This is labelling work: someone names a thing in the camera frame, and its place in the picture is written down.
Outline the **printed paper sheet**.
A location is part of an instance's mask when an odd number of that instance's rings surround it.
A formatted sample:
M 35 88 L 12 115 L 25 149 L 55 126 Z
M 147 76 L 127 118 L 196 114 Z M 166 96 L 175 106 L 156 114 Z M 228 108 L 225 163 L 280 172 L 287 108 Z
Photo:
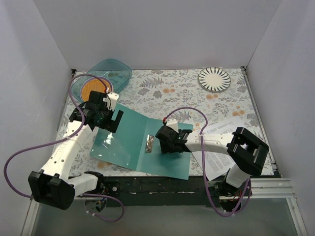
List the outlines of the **printed paper sheet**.
M 235 116 L 218 123 L 208 125 L 204 129 L 203 133 L 209 134 L 227 134 L 232 133 L 237 127 L 245 126 L 244 122 L 239 116 Z M 189 176 L 202 176 L 202 153 L 193 152 L 190 158 Z M 226 154 L 206 152 L 205 153 L 205 166 L 206 166 L 206 177 L 212 181 L 232 168 L 234 161 Z

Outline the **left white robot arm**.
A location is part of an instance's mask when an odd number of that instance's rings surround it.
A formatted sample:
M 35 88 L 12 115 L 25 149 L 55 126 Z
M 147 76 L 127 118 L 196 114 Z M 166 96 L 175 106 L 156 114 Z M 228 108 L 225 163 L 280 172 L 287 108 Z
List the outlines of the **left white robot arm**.
M 112 119 L 119 95 L 114 92 L 91 91 L 86 102 L 76 105 L 67 123 L 64 141 L 59 143 L 39 172 L 31 172 L 28 182 L 36 202 L 68 209 L 74 198 L 86 193 L 95 197 L 104 193 L 103 175 L 87 171 L 70 177 L 70 169 L 78 151 L 97 127 L 115 133 L 123 116 L 119 110 Z

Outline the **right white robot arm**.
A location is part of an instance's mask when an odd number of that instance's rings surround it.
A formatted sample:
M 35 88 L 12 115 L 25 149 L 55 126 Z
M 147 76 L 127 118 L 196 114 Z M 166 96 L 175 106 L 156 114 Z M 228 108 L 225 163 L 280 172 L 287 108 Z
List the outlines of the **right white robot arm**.
M 163 154 L 205 151 L 229 155 L 235 164 L 219 186 L 223 196 L 236 194 L 249 177 L 260 176 L 269 152 L 269 146 L 244 127 L 226 134 L 200 134 L 164 125 L 156 138 Z

